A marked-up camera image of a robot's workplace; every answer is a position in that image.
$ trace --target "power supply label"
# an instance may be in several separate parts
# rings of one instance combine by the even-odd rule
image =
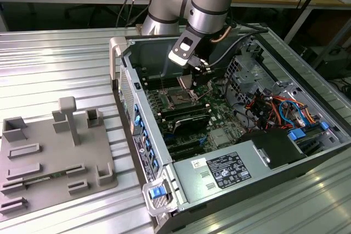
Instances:
[[[207,165],[220,189],[225,189],[251,178],[237,152],[208,160]]]

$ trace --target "robotic arm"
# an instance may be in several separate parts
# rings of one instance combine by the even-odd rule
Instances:
[[[197,54],[197,49],[210,45],[210,39],[223,29],[230,4],[231,0],[152,0],[141,33],[177,33],[179,17],[186,18],[188,25],[168,57],[181,67],[189,64],[200,70],[208,64],[206,59],[194,56],[194,52]]]

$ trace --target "blue clip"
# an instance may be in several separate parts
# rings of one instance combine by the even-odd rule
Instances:
[[[322,126],[322,128],[323,128],[324,130],[328,130],[328,129],[329,129],[329,125],[328,125],[326,122],[321,122],[321,123],[320,123],[320,126]]]
[[[159,186],[154,189],[150,189],[150,195],[152,199],[163,197],[167,194],[164,186]]]
[[[158,161],[157,160],[154,160],[153,161],[153,166],[154,168],[156,169],[156,171],[158,170]]]
[[[207,140],[207,135],[205,135],[203,138],[200,138],[199,139],[200,145],[203,145],[206,142],[206,140]]]
[[[290,131],[290,133],[287,136],[289,136],[291,140],[295,141],[299,138],[305,137],[306,134],[301,128],[298,128]]]
[[[141,118],[140,118],[140,115],[137,115],[135,120],[134,120],[134,124],[135,125],[140,125],[140,122],[141,122]]]
[[[147,150],[147,151],[150,151],[150,149],[151,149],[151,143],[150,143],[150,140],[149,140],[149,139],[147,139],[145,144],[146,144],[146,150]]]

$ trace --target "aluminum workbench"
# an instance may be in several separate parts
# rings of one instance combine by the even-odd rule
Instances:
[[[0,35],[0,120],[51,118],[57,99],[103,112],[119,185],[0,223],[0,233],[154,233],[110,88],[109,40],[133,29],[9,32]],[[348,121],[350,104],[277,41],[265,39]],[[284,78],[284,72],[274,73]],[[350,233],[351,150],[305,176],[247,199],[178,233]]]

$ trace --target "circuit board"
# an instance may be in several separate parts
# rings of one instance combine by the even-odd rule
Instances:
[[[158,127],[163,135],[172,158],[176,161],[212,152],[233,145],[246,132],[232,107],[221,99],[221,87],[213,81],[207,85],[185,90],[181,86],[145,90]],[[194,133],[175,135],[169,123],[160,118],[160,112],[186,110],[206,105],[210,120],[207,125]]]

